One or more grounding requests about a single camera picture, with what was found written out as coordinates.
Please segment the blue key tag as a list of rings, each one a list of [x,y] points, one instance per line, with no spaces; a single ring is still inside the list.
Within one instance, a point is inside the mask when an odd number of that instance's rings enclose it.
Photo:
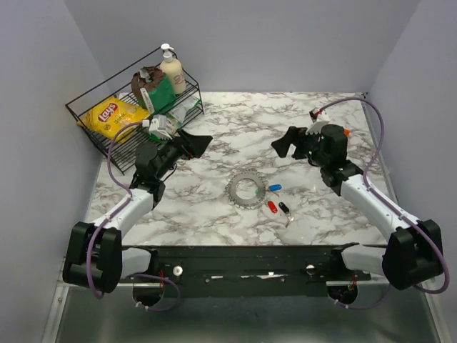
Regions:
[[[279,190],[282,189],[282,186],[280,184],[272,184],[268,187],[268,189],[271,191],[271,192],[277,192]]]

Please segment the red key tag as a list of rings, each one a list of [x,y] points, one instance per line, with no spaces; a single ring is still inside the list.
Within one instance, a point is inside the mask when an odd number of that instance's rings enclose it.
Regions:
[[[271,211],[272,213],[275,214],[275,213],[278,212],[278,208],[276,207],[276,205],[274,204],[273,201],[267,201],[267,206],[268,206],[268,208],[270,209],[270,211]]]

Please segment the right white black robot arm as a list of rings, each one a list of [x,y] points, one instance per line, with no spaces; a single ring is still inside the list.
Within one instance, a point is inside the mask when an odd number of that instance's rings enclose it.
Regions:
[[[349,244],[328,263],[330,275],[346,279],[354,270],[387,278],[398,290],[414,287],[444,272],[441,230],[422,221],[385,197],[347,157],[348,137],[342,126],[327,124],[320,134],[291,126],[271,146],[279,157],[295,147],[292,157],[307,159],[320,169],[324,184],[352,203],[386,239],[384,248]]]

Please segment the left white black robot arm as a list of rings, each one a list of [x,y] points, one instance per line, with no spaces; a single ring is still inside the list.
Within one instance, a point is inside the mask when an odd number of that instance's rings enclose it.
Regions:
[[[192,135],[180,129],[163,147],[154,141],[140,145],[136,150],[136,171],[126,187],[126,196],[102,217],[90,223],[78,222],[72,228],[63,280],[90,289],[98,299],[133,274],[143,282],[153,281],[159,266],[151,260],[151,251],[125,247],[122,239],[161,201],[164,175],[179,159],[201,157],[212,139],[210,135]]]

